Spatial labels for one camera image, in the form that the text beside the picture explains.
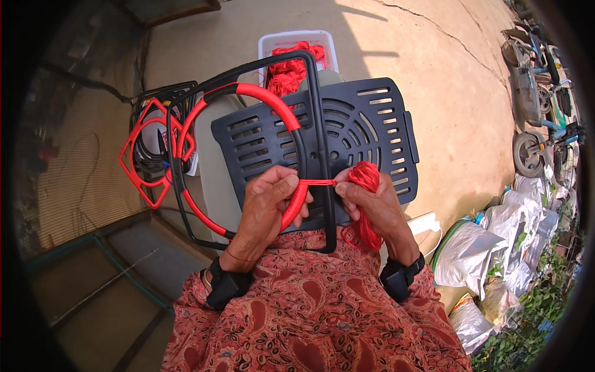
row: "scooter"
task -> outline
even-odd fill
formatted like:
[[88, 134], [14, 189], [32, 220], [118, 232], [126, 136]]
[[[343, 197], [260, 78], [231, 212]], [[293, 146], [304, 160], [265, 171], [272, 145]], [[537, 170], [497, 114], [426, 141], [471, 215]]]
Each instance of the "scooter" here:
[[[548, 44], [539, 35], [538, 26], [518, 23], [527, 33], [519, 29], [504, 30], [508, 40], [502, 45], [502, 55], [507, 64], [516, 72], [517, 92], [522, 101], [522, 113], [526, 122], [533, 127], [547, 127], [550, 135], [547, 140], [538, 133], [522, 132], [515, 136], [512, 146], [513, 162], [516, 171], [525, 177], [543, 175], [546, 149], [553, 147], [554, 154], [565, 152], [569, 144], [578, 141], [584, 143], [584, 128], [578, 121], [562, 127], [543, 118], [551, 110], [550, 99], [553, 94], [571, 83], [569, 79], [560, 82], [560, 77]], [[549, 73], [547, 78], [539, 74]], [[553, 84], [551, 90], [537, 82]]]

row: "red thread bundle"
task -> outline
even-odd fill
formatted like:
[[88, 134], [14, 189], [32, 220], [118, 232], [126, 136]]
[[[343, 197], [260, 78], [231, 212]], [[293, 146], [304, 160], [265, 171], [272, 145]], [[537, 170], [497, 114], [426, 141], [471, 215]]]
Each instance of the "red thread bundle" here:
[[[347, 181], [353, 182], [356, 185], [362, 186], [367, 191], [375, 193], [378, 190], [378, 186], [380, 185], [380, 172], [378, 172], [376, 165], [367, 161], [360, 161], [349, 171]], [[361, 213], [359, 220], [352, 222], [351, 225], [355, 229], [355, 232], [359, 235], [359, 240], [362, 244], [360, 244], [360, 246], [355, 246], [350, 241], [345, 239], [346, 230], [343, 230], [343, 240], [345, 240], [349, 245], [358, 248], [362, 252], [366, 252], [368, 250], [372, 252], [378, 252], [382, 246], [382, 237], [373, 231], [372, 225], [366, 216], [366, 213], [361, 208], [359, 211]]]
[[[323, 46], [310, 46], [305, 41], [298, 42], [293, 48], [274, 49], [271, 55], [293, 51], [308, 51], [314, 56], [316, 62], [320, 62], [324, 58]], [[271, 78], [268, 81], [267, 89], [277, 97], [297, 92], [299, 84], [306, 78], [306, 66], [302, 60], [292, 60], [271, 65], [268, 67], [268, 72]]]

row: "crack in ground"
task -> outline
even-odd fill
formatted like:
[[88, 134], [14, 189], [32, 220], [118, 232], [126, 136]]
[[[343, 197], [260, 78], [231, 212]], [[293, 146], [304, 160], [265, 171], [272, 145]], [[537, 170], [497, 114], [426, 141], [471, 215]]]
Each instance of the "crack in ground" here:
[[471, 14], [471, 12], [469, 11], [469, 9], [467, 9], [467, 7], [465, 6], [465, 4], [462, 2], [462, 0], [459, 0], [459, 3], [463, 6], [463, 8], [465, 9], [465, 11], [467, 12], [467, 14], [469, 14], [469, 16], [471, 17], [471, 19], [473, 20], [473, 22], [475, 22], [475, 24], [477, 25], [477, 28], [479, 28], [481, 35], [483, 36], [484, 40], [487, 43], [487, 46], [490, 50], [491, 56], [492, 58], [494, 58], [494, 62], [496, 63], [496, 66], [498, 66], [498, 71], [500, 72], [500, 77], [502, 79], [498, 79], [500, 80], [500, 83], [502, 85], [504, 85], [504, 89], [506, 89], [506, 93], [508, 93], [508, 101], [512, 107], [512, 98], [511, 98], [511, 92], [508, 90], [508, 85], [506, 85], [505, 83], [505, 78], [504, 78], [504, 74], [502, 73], [502, 69], [500, 68], [500, 64], [498, 63], [498, 59], [496, 58], [496, 55], [494, 54], [494, 51], [491, 49], [491, 44], [490, 41], [487, 39], [486, 34], [483, 32], [483, 28], [481, 27], [480, 23], [475, 19], [475, 17]]
[[473, 54], [473, 53], [472, 53], [472, 52], [471, 52], [471, 51], [470, 51], [470, 50], [467, 48], [467, 46], [466, 46], [466, 45], [465, 45], [465, 44], [464, 44], [464, 43], [463, 43], [463, 42], [462, 42], [462, 41], [461, 41], [461, 40], [460, 40], [458, 37], [456, 37], [455, 35], [451, 35], [450, 33], [448, 33], [448, 32], [446, 32], [446, 31], [444, 31], [444, 29], [442, 28], [442, 26], [441, 26], [441, 25], [437, 24], [437, 23], [436, 23], [436, 22], [434, 22], [432, 19], [430, 19], [430, 18], [426, 17], [425, 15], [423, 15], [423, 14], [421, 14], [421, 13], [414, 12], [414, 11], [412, 11], [412, 10], [409, 10], [409, 9], [407, 9], [407, 8], [405, 8], [405, 7], [402, 7], [402, 6], [400, 6], [400, 5], [396, 5], [396, 4], [387, 4], [387, 3], [385, 3], [385, 2], [384, 2], [384, 1], [382, 1], [382, 0], [374, 0], [374, 1], [375, 1], [375, 2], [378, 2], [378, 3], [379, 3], [379, 4], [381, 4], [381, 5], [384, 5], [385, 7], [389, 7], [389, 8], [397, 8], [397, 9], [400, 9], [400, 10], [402, 10], [402, 11], [404, 11], [404, 12], [407, 12], [407, 13], [413, 14], [413, 15], [415, 15], [415, 16], [417, 16], [417, 17], [421, 17], [421, 18], [423, 18], [423, 19], [425, 19], [425, 20], [427, 20], [427, 21], [431, 22], [432, 24], [434, 24], [434, 26], [436, 26], [436, 28], [438, 29], [438, 31], [440, 31], [440, 32], [442, 32], [443, 34], [445, 34], [446, 36], [448, 36], [448, 37], [450, 37], [450, 38], [452, 38], [452, 39], [454, 39], [454, 40], [458, 41], [458, 42], [459, 42], [459, 44], [461, 44], [461, 46], [462, 46], [462, 47], [465, 49], [465, 51], [466, 51], [466, 52], [467, 52], [467, 53], [468, 53], [470, 56], [472, 56], [472, 57], [473, 57], [473, 59], [474, 59], [474, 60], [476, 60], [476, 62], [477, 62], [477, 63], [479, 63], [479, 64], [480, 64], [480, 65], [481, 65], [483, 68], [485, 68], [486, 70], [488, 70], [489, 72], [491, 72], [491, 73], [492, 73], [492, 75], [493, 75], [493, 76], [494, 76], [494, 77], [495, 77], [495, 78], [496, 78], [496, 79], [497, 79], [497, 80], [500, 82], [500, 84], [502, 84], [502, 86], [504, 87], [504, 89], [506, 89], [506, 92], [507, 92], [507, 93], [509, 93], [509, 92], [508, 92], [508, 87], [507, 87], [506, 83], [505, 83], [505, 82], [502, 80], [502, 78], [501, 78], [500, 76], [498, 76], [498, 73], [497, 73], [497, 72], [495, 72], [495, 71], [494, 71], [494, 70], [493, 70], [491, 67], [487, 66], [485, 63], [481, 62], [481, 61], [480, 61], [480, 60], [479, 60], [479, 59], [478, 59], [478, 58], [477, 58], [477, 57], [476, 57], [476, 56], [475, 56], [475, 55], [474, 55], [474, 54]]

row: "paisley patterned clothing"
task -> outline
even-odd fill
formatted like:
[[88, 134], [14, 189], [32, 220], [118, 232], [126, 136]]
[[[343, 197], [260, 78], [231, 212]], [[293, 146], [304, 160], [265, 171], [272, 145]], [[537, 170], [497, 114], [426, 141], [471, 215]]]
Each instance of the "paisley patterned clothing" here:
[[[353, 241], [350, 227], [345, 238]], [[380, 256], [324, 231], [280, 236], [248, 293], [224, 311], [206, 304], [199, 273], [185, 281], [164, 371], [471, 371], [425, 268], [399, 305], [378, 281]]]

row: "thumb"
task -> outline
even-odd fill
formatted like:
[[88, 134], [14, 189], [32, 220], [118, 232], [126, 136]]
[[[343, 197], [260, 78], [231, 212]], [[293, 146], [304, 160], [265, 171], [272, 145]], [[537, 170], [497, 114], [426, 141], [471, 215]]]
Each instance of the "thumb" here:
[[273, 188], [269, 191], [271, 202], [276, 204], [285, 200], [291, 195], [298, 186], [299, 178], [295, 174], [291, 174], [279, 182], [273, 184]]
[[372, 193], [360, 185], [352, 182], [340, 182], [335, 187], [335, 192], [342, 198], [357, 205], [366, 205], [372, 198]]

